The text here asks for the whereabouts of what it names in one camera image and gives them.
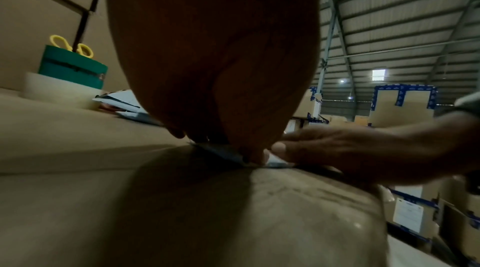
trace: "skylight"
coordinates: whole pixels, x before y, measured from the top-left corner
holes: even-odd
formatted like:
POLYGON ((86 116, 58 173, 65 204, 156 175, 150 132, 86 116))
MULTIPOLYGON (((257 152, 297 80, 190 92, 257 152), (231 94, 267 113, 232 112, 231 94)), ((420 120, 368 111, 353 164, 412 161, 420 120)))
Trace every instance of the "skylight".
POLYGON ((371 80, 375 81, 384 81, 385 80, 385 69, 372 70, 371 71, 371 80))

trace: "yellow scissors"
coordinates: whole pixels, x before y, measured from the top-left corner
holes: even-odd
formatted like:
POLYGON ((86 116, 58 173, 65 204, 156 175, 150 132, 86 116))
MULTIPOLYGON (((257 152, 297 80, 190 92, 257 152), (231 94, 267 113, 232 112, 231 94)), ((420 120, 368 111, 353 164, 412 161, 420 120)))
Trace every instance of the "yellow scissors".
MULTIPOLYGON (((54 45, 57 48, 66 49, 66 50, 72 51, 72 52, 74 50, 74 48, 71 45, 69 45, 69 42, 65 38, 61 37, 60 35, 50 36, 50 42, 51 42, 52 45, 54 45), (55 42, 55 40, 61 41, 62 46, 59 46, 55 42)), ((94 57, 94 52, 92 51, 92 49, 90 49, 89 46, 87 46, 86 44, 83 44, 83 43, 78 44, 78 47, 76 48, 76 52, 78 54, 80 54, 81 56, 84 56, 84 57, 89 58, 89 59, 94 57)))

